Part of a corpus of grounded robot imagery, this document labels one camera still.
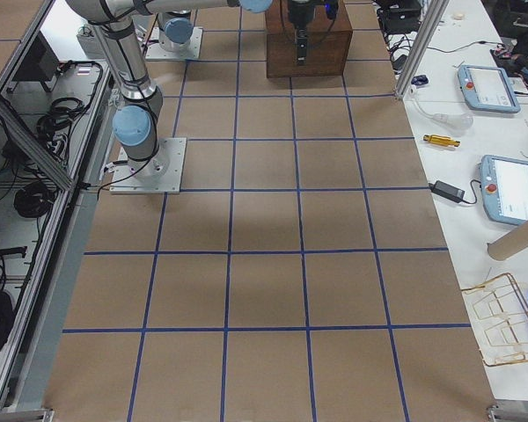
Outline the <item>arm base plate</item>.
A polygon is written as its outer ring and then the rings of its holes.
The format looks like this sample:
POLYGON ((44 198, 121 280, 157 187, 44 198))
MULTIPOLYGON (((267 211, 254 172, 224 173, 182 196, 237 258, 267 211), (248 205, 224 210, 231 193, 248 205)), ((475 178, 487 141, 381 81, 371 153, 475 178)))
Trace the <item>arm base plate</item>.
POLYGON ((138 170, 141 165, 131 162, 114 169, 113 184, 109 191, 113 194, 178 194, 181 188, 183 166, 187 149, 187 139, 163 138, 158 142, 158 153, 132 176, 132 170, 138 170))
POLYGON ((160 61, 195 61, 200 57, 202 45, 202 28, 195 26, 193 33, 184 44, 170 41, 155 26, 150 34, 145 59, 151 62, 160 61))

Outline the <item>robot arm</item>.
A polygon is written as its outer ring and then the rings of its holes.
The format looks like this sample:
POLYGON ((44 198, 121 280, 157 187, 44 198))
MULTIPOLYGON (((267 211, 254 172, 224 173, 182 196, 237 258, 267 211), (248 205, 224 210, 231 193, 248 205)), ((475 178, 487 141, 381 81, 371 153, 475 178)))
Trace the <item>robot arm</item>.
POLYGON ((158 139, 158 116, 162 92, 150 77, 142 49, 136 38, 135 15, 161 17, 163 33, 170 41, 184 44, 190 33, 176 30, 193 27, 175 12, 219 7, 240 7, 262 13, 270 1, 69 1, 68 6, 95 30, 99 46, 114 73, 125 105, 113 117, 113 132, 128 159, 130 175, 140 180, 159 178, 166 173, 169 160, 158 139))
POLYGON ((241 7, 252 13, 266 11, 271 1, 154 1, 150 11, 156 12, 158 43, 148 49, 152 60, 197 60, 202 44, 202 28, 190 18, 192 10, 241 7))

